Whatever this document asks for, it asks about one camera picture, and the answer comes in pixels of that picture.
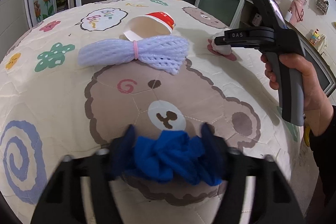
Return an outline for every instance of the yellow object on floor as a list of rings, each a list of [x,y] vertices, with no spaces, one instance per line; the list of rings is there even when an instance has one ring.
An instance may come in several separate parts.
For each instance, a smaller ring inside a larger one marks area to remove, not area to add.
[[[308,147],[310,147],[309,132],[310,132],[310,126],[305,126],[304,131],[303,131],[303,139],[304,139],[306,146]]]

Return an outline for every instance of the finger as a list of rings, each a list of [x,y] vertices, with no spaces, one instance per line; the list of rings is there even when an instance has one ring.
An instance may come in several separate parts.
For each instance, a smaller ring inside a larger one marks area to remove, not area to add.
[[[279,89],[279,83],[278,82],[269,82],[269,86],[271,87],[271,89],[273,90],[278,90]]]
[[[272,82],[276,82],[277,81],[277,76],[275,75],[274,72],[265,70],[265,75]]]
[[[266,57],[265,54],[262,54],[261,57],[260,57],[260,59],[261,59],[261,61],[262,61],[263,63],[266,63],[266,62],[267,62],[267,57]]]
[[[300,71],[304,76],[310,76],[315,72],[315,69],[309,61],[307,61],[303,56],[298,54],[281,54],[279,56],[279,60],[285,66],[291,69],[297,69]]]
[[[271,65],[271,63],[267,62],[266,65],[265,65],[265,68],[268,71],[272,71],[272,65]]]

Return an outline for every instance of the blue cloth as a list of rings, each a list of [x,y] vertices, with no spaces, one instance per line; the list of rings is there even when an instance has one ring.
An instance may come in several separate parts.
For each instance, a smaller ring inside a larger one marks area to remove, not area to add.
[[[171,181],[174,174],[192,185],[201,180],[210,186],[221,183],[205,156],[201,138],[190,139],[184,131],[164,130],[157,140],[138,137],[125,173],[159,183]]]

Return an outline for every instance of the quilted tablecloth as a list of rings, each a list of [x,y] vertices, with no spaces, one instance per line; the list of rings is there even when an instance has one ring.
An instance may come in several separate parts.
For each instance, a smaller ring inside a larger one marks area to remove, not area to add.
[[[177,75],[139,61],[78,65],[83,46],[126,39],[130,19],[161,11],[175,21],[172,34],[189,41]],[[259,51],[235,48],[223,56],[212,49],[211,37],[225,28],[182,0],[111,0],[57,13],[25,33],[0,64],[0,191],[23,224],[64,155],[89,156],[129,124],[157,138],[162,130],[199,135],[208,122],[245,154],[273,155],[290,179],[303,130],[281,119]],[[252,182],[241,223],[251,210]],[[158,184],[123,176],[111,184],[125,224],[210,224],[225,191],[225,182],[192,186],[181,179]],[[94,223],[83,185],[87,220]]]

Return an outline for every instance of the gray handle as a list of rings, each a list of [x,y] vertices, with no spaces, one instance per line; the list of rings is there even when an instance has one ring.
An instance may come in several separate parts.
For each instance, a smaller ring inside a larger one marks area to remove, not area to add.
[[[297,126],[303,126],[302,74],[296,69],[289,69],[283,65],[276,52],[267,52],[266,57],[279,83],[279,106],[282,108],[282,118]]]

